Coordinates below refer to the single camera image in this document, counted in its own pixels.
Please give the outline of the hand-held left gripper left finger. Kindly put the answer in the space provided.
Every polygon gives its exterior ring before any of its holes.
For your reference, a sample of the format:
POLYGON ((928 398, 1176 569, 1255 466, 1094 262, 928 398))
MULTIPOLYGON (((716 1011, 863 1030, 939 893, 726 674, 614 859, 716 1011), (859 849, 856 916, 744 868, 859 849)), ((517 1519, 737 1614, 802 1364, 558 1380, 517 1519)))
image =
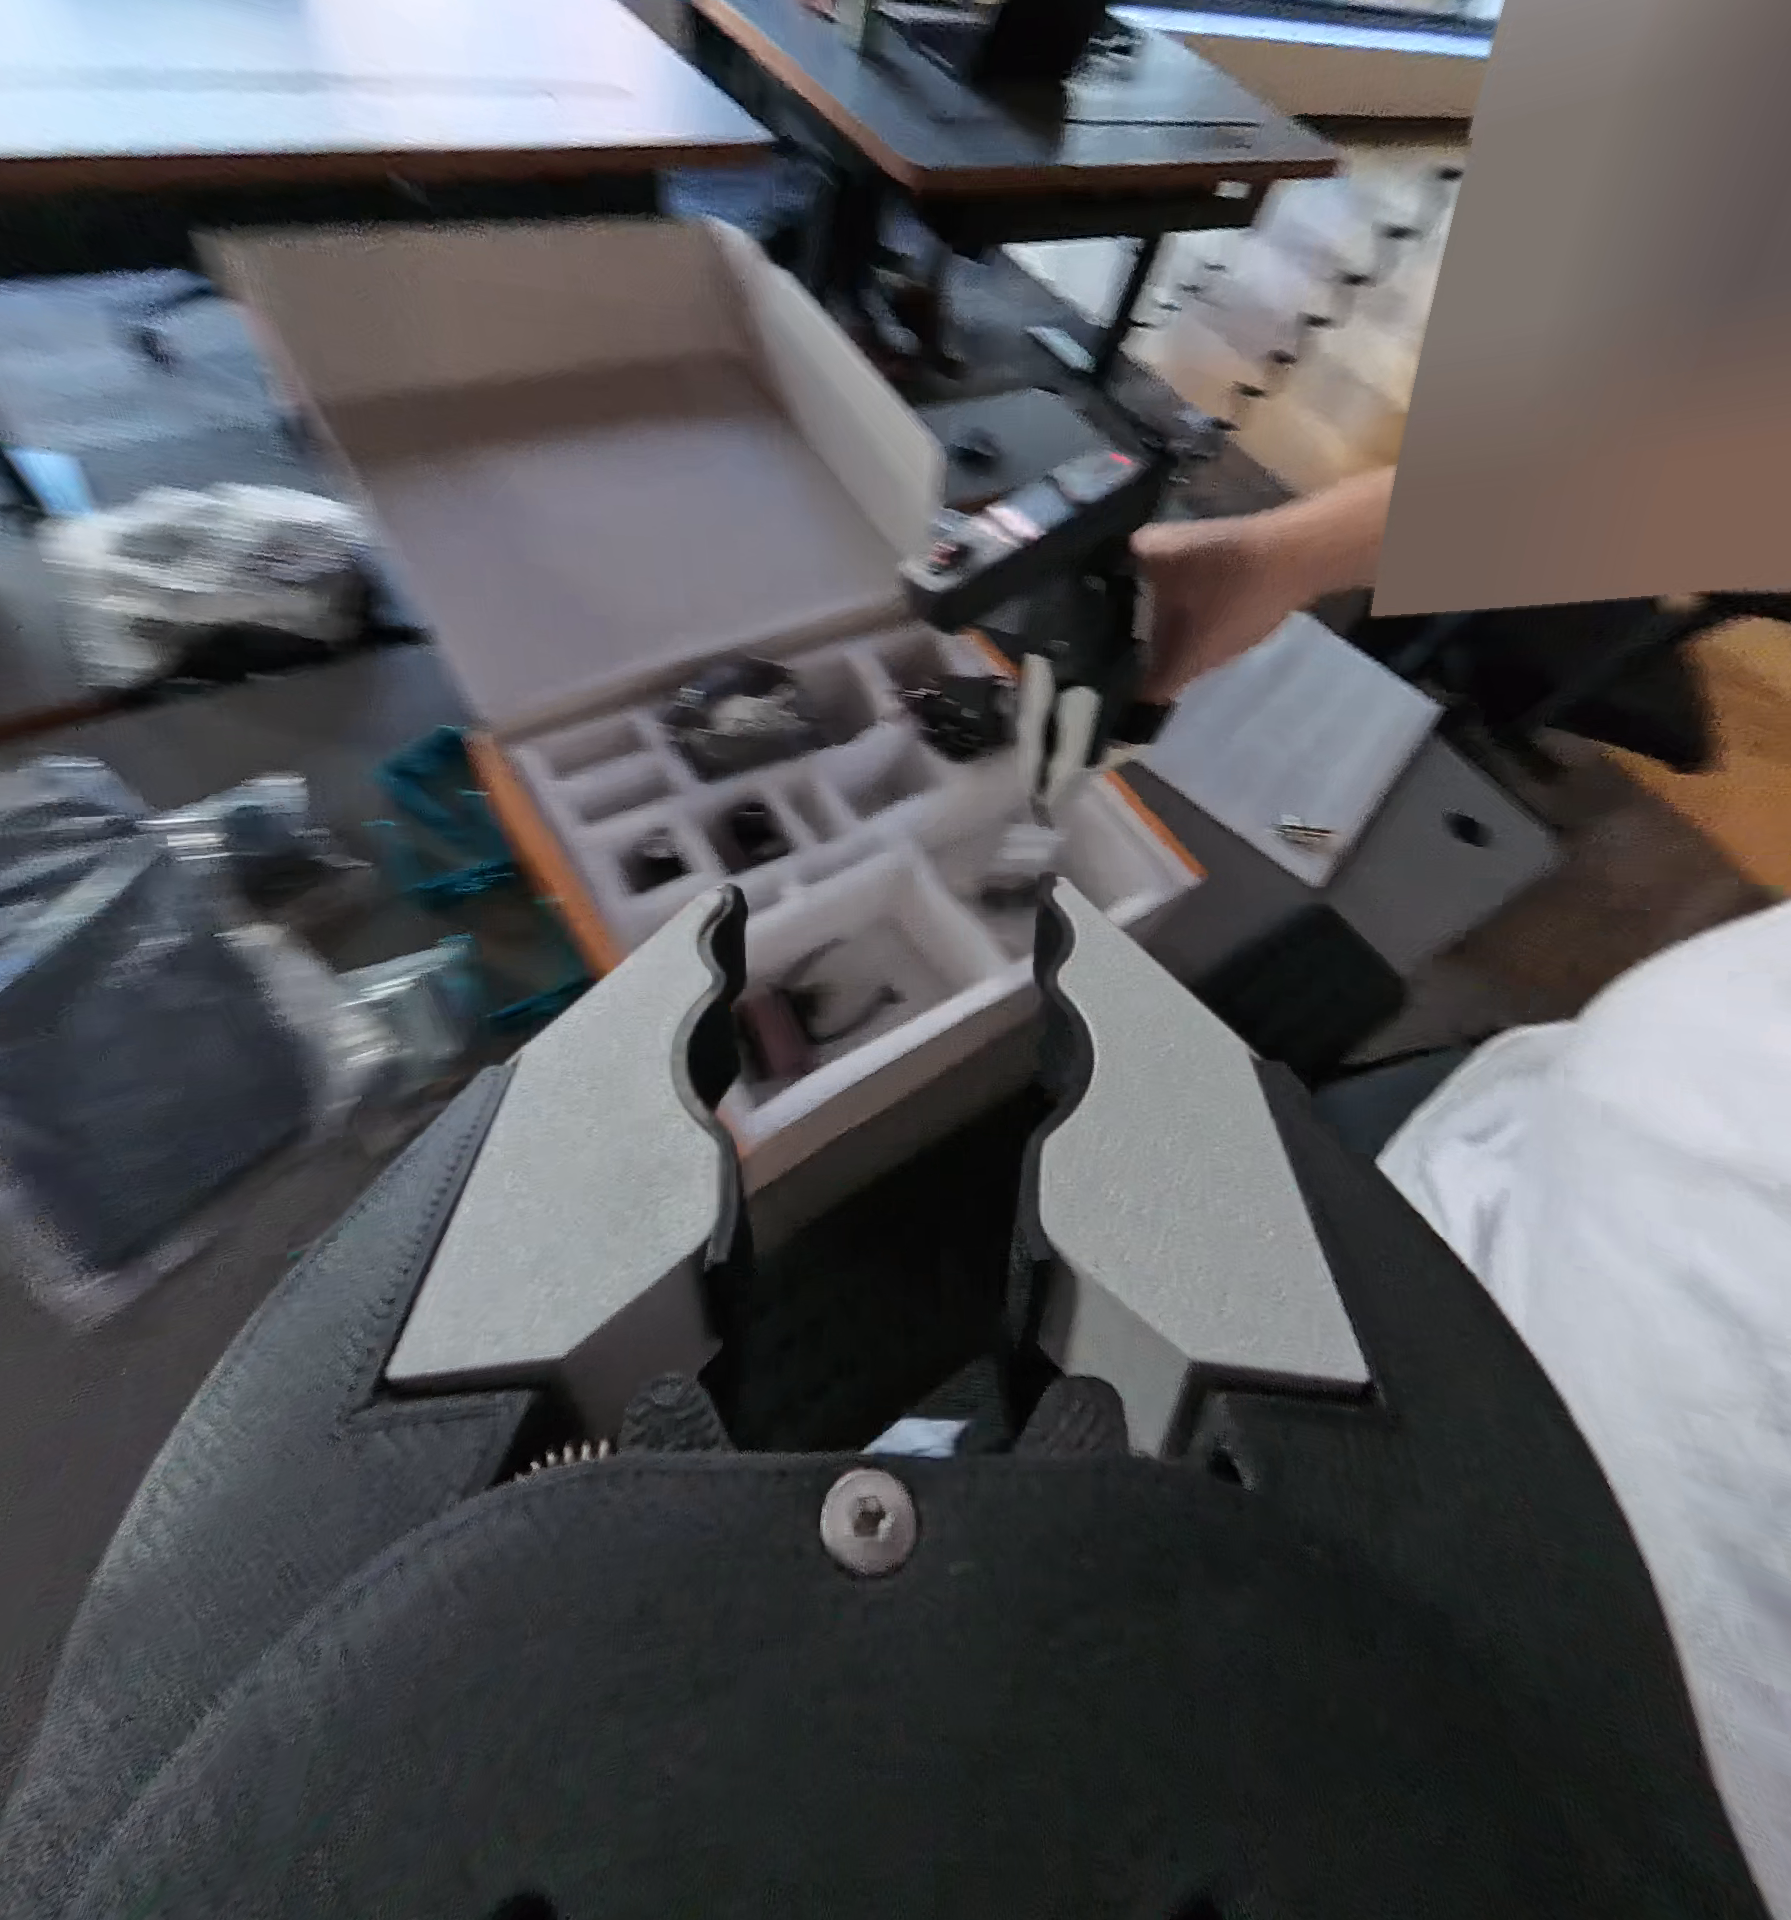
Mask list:
POLYGON ((698 1378, 742 1262, 738 1077, 746 904, 684 904, 524 1043, 456 1193, 383 1383, 401 1397, 545 1392, 583 1441, 698 1378))

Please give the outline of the black round part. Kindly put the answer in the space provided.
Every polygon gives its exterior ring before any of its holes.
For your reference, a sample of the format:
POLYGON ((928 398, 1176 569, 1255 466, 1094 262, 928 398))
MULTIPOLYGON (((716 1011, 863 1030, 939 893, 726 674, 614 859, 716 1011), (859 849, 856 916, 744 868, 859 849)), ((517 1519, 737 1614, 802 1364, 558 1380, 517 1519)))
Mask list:
POLYGON ((659 728, 704 783, 733 779, 828 744, 802 685, 773 660, 728 657, 674 690, 659 728))

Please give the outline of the small parts packet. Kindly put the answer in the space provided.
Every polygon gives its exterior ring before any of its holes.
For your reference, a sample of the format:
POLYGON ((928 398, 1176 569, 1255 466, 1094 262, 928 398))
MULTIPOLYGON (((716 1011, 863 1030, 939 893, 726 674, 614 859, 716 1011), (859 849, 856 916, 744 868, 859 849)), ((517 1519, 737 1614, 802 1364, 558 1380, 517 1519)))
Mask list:
POLYGON ((977 867, 976 902, 989 912, 1029 910, 1065 849, 1062 828, 1042 812, 1004 823, 977 867))

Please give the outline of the grey rolling table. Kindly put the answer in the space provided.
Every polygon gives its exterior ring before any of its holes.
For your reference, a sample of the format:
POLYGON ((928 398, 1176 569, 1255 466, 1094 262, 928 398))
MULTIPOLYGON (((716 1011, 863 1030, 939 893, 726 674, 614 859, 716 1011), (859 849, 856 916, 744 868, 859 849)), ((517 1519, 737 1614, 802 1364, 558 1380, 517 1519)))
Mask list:
POLYGON ((607 180, 769 133, 609 2, 0 2, 0 199, 607 180))

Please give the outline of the white foam sheet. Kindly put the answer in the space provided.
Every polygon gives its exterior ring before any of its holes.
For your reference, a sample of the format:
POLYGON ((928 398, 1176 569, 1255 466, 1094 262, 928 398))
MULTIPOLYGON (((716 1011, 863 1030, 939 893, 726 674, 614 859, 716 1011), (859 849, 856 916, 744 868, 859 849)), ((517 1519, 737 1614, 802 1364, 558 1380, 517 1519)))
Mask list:
POLYGON ((1442 708, 1312 615, 1172 704, 1136 761, 1299 884, 1322 888, 1426 750, 1442 708))

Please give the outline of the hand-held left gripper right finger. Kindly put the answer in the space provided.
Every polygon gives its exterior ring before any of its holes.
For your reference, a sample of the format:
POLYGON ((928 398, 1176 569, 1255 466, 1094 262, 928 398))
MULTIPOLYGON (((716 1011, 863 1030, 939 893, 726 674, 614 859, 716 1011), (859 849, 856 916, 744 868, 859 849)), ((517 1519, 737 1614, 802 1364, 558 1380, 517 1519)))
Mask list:
POLYGON ((1012 1348, 1109 1387, 1136 1455, 1181 1455, 1212 1389, 1361 1399, 1256 1053, 1058 877, 1033 983, 1050 1111, 1021 1162, 1012 1348))

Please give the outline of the dark plastic bag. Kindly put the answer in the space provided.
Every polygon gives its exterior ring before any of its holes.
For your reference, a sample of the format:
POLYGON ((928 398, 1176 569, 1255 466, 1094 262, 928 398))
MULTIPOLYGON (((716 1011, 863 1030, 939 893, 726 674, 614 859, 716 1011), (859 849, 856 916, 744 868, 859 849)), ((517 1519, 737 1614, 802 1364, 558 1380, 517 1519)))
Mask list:
POLYGON ((0 765, 0 1269, 96 1322, 245 1177, 340 1127, 393 1040, 273 906, 359 870, 294 773, 159 811, 0 765))

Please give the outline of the person's right hand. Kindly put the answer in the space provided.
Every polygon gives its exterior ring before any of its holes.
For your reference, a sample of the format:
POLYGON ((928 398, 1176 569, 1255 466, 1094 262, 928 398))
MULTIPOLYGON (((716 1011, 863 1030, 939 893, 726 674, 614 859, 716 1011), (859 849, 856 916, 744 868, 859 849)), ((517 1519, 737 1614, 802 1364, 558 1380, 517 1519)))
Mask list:
POLYGON ((1148 589, 1143 699, 1169 702, 1320 598, 1296 505, 1154 522, 1130 540, 1148 589))

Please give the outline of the grey cabinet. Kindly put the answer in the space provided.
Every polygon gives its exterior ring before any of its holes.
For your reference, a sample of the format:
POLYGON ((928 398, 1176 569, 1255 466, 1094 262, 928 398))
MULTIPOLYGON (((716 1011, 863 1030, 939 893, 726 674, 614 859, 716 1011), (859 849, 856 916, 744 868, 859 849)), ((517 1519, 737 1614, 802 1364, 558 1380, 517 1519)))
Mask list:
POLYGON ((1123 773, 1203 870, 1157 930, 1172 966, 1189 972, 1326 907, 1397 974, 1412 974, 1558 863, 1550 828, 1437 729, 1319 891, 1246 847, 1136 755, 1123 773))

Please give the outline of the brown-edged office desk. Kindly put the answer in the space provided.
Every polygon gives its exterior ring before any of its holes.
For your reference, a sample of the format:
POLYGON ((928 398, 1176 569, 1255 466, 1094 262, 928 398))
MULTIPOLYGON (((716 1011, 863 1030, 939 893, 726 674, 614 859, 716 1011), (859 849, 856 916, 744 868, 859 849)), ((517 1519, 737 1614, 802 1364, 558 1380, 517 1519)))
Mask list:
POLYGON ((889 203, 966 259, 1133 242, 1105 324, 1028 330, 1069 376, 1103 387, 1169 238, 1244 231, 1272 187, 1338 176, 1326 141, 1148 28, 1096 79, 986 92, 900 35, 864 52, 807 3, 694 2, 684 20, 701 72, 808 169, 808 203, 769 220, 765 254, 907 364, 946 370, 948 351, 902 324, 876 280, 889 203))

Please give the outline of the person's right forearm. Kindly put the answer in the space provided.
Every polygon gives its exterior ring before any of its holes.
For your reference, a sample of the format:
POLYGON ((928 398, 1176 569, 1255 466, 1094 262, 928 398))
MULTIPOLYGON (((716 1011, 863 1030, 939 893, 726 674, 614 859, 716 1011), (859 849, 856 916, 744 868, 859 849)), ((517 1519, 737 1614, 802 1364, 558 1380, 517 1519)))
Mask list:
POLYGON ((1368 468, 1290 503, 1291 606, 1371 598, 1397 464, 1368 468))

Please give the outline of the white crumpled packaging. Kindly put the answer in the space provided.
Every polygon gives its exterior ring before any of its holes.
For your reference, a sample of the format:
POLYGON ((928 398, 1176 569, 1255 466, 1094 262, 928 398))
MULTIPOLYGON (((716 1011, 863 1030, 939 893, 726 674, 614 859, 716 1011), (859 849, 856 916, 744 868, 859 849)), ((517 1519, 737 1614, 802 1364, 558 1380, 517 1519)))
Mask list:
POLYGON ((369 523, 319 493, 153 489, 37 537, 78 674, 133 690, 208 657, 328 654, 364 631, 369 523))

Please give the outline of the low dark table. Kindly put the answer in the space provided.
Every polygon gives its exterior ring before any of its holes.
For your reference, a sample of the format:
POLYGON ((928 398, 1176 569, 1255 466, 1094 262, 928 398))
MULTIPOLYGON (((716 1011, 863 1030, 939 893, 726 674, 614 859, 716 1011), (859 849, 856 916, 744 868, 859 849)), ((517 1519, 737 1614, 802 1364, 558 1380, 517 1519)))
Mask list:
MULTIPOLYGON (((402 645, 0 741, 0 767, 94 759, 157 807, 296 772, 360 851, 389 812, 380 762, 464 723, 437 654, 402 645)), ((102 1325, 61 1322, 0 1273, 0 1810, 88 1578, 170 1430, 286 1264, 440 1106, 351 1125, 235 1188, 198 1264, 102 1325)))

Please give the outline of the cardboard kit box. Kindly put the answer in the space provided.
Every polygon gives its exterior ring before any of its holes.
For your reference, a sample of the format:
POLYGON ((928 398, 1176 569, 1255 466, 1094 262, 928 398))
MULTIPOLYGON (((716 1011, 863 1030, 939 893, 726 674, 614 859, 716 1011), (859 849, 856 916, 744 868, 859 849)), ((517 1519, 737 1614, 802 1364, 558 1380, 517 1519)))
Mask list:
POLYGON ((847 1190, 957 1120, 1042 1011, 1033 910, 977 867, 1028 814, 953 767, 898 671, 1001 657, 905 609, 941 452, 867 356, 717 222, 244 231, 207 243, 284 398, 354 486, 474 721, 487 793, 599 982, 730 882, 753 1193, 847 1190), (812 755, 699 782, 659 715, 783 663, 812 755))

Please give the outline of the stack of white boxes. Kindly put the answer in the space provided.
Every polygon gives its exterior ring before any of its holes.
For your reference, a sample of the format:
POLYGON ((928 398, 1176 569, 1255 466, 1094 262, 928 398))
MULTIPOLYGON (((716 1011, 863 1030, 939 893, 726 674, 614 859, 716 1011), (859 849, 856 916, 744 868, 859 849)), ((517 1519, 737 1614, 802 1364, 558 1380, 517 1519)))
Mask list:
POLYGON ((1270 189, 1246 228, 1176 238, 1133 361, 1293 493, 1392 464, 1463 174, 1361 157, 1270 189))

